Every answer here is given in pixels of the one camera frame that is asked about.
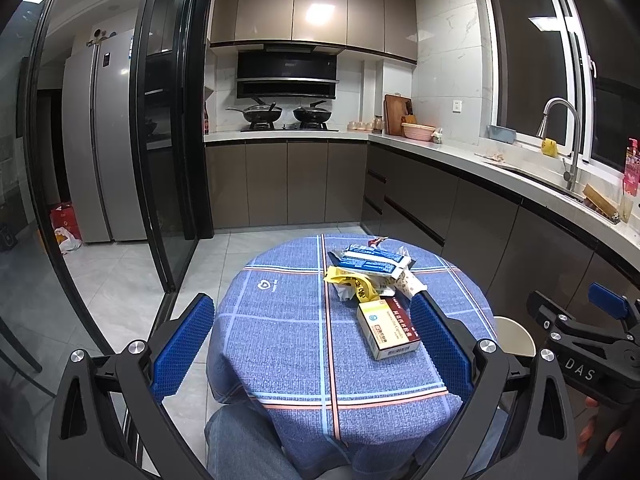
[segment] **blue gripper pad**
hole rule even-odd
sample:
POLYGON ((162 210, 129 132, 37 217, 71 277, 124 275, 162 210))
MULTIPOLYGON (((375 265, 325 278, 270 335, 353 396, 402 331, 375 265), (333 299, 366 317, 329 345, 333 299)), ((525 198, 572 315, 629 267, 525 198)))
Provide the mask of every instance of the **blue gripper pad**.
POLYGON ((628 303, 625 298, 614 294, 599 283, 591 283, 588 298, 590 303, 604 310, 613 319, 622 320, 629 314, 628 303))
POLYGON ((174 395, 180 388, 213 326, 214 314, 213 300, 203 294, 156 358, 151 392, 158 403, 166 396, 174 395))
POLYGON ((465 402, 474 387, 471 363, 426 298, 416 294, 410 305, 411 322, 422 340, 447 390, 465 402))

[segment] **silver refrigerator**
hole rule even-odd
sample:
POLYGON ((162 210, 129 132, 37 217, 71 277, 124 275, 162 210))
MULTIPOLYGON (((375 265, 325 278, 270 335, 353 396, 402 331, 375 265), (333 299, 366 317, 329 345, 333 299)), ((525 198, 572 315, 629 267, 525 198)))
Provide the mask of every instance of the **silver refrigerator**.
POLYGON ((146 240, 131 159, 133 30, 65 63, 62 136, 71 202, 84 242, 146 240))

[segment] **wooden board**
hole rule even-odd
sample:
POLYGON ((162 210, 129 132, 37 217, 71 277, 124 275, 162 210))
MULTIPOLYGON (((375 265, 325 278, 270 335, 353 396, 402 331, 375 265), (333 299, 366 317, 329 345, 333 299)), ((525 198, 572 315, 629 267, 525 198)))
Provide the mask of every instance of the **wooden board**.
POLYGON ((387 135, 400 136, 402 134, 402 117, 409 114, 412 106, 411 99, 399 95, 385 95, 385 120, 387 135))

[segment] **range hood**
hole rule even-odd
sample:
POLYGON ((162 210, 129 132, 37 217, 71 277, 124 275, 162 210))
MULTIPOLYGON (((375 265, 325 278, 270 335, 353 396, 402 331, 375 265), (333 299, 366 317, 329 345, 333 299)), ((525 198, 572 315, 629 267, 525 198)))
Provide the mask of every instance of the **range hood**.
POLYGON ((337 56, 301 49, 238 53, 237 97, 335 99, 337 56))

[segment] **blue tablecloth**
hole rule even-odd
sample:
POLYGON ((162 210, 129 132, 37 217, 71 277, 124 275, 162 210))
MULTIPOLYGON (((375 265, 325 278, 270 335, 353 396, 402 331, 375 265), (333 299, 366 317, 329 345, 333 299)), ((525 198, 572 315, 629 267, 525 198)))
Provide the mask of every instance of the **blue tablecloth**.
MULTIPOLYGON (((433 445, 428 436, 460 407, 424 347, 374 361, 356 300, 341 302, 322 280, 327 251, 367 239, 318 235, 279 245, 248 263, 216 308, 207 356, 214 398, 256 400, 304 478, 345 463, 354 480, 390 478, 412 454, 425 454, 433 445)), ((476 339, 497 340, 475 283, 429 251, 391 239, 380 245, 401 246, 447 316, 476 339)))

